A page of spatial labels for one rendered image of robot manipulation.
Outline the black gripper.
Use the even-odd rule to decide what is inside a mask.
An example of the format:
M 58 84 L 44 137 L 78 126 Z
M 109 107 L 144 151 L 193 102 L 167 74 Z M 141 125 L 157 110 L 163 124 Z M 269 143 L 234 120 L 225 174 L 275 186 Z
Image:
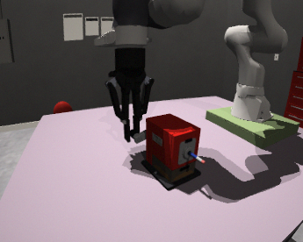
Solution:
M 129 94 L 132 91 L 133 99 L 133 129 L 140 133 L 142 115 L 147 113 L 150 90 L 154 79 L 147 77 L 145 72 L 145 48 L 116 48 L 115 74 L 105 82 L 109 89 L 115 116 L 124 124 L 124 138 L 129 143 Z M 116 82 L 121 87 L 121 108 L 117 94 Z M 141 84 L 143 84 L 141 98 Z M 144 108 L 143 108 L 144 107 Z

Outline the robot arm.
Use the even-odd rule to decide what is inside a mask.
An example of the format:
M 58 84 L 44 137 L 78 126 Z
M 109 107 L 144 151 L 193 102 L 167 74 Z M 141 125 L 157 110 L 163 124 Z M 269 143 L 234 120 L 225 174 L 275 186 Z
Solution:
M 112 0 L 112 30 L 95 38 L 95 46 L 143 48 L 148 42 L 148 28 L 166 29 L 187 25 L 199 18 L 206 0 Z M 262 123 L 272 117 L 270 103 L 264 96 L 264 66 L 252 53 L 281 53 L 288 36 L 271 10 L 271 0 L 242 0 L 242 11 L 256 20 L 256 25 L 229 27 L 225 43 L 239 64 L 231 114 L 239 119 Z

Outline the red pencil sharpener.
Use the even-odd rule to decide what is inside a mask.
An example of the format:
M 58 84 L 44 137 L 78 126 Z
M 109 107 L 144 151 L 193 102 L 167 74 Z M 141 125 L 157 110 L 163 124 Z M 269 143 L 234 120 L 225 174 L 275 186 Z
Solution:
M 146 140 L 146 159 L 141 164 L 167 190 L 198 176 L 196 160 L 201 128 L 172 114 L 146 118 L 146 130 L 130 130 L 136 144 Z M 195 155 L 196 154 L 196 155 Z M 188 158 L 188 159 L 186 159 Z

